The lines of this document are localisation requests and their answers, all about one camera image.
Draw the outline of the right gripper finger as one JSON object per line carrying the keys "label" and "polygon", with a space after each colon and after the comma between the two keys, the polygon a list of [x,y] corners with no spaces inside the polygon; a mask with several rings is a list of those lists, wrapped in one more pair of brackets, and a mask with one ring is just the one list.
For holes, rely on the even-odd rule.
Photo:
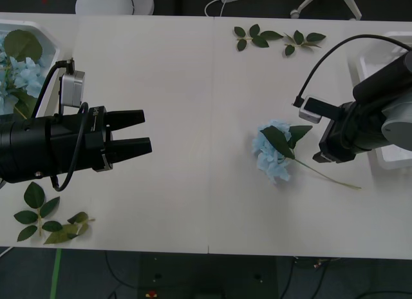
{"label": "right gripper finger", "polygon": [[313,155],[312,159],[318,163],[329,163],[329,162],[336,162],[336,158],[325,152],[318,152]]}

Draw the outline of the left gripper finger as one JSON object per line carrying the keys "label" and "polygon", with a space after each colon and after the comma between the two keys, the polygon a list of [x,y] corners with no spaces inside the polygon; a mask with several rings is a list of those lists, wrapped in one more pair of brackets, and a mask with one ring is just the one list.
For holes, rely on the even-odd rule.
{"label": "left gripper finger", "polygon": [[149,137],[113,140],[110,142],[110,161],[122,162],[152,152]]}
{"label": "left gripper finger", "polygon": [[145,122],[143,110],[107,112],[107,125],[111,130],[121,130]]}

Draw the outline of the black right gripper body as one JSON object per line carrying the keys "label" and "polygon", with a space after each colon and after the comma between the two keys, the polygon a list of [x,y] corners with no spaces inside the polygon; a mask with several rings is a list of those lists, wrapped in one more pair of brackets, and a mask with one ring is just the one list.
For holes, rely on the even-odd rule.
{"label": "black right gripper body", "polygon": [[331,120],[319,142],[319,152],[333,155],[336,158],[335,163],[337,164],[352,161],[356,156],[344,143],[345,127],[348,118],[349,116],[345,115],[337,121]]}

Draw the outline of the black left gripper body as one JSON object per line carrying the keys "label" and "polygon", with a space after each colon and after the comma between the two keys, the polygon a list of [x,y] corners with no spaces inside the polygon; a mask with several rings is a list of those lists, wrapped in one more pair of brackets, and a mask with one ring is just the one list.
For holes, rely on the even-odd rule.
{"label": "black left gripper body", "polygon": [[48,176],[67,173],[71,165],[82,119],[86,118],[84,133],[75,170],[113,169],[109,160],[109,143],[113,140],[110,112],[104,106],[90,108],[87,112],[63,115],[50,123],[50,156],[53,162]]}

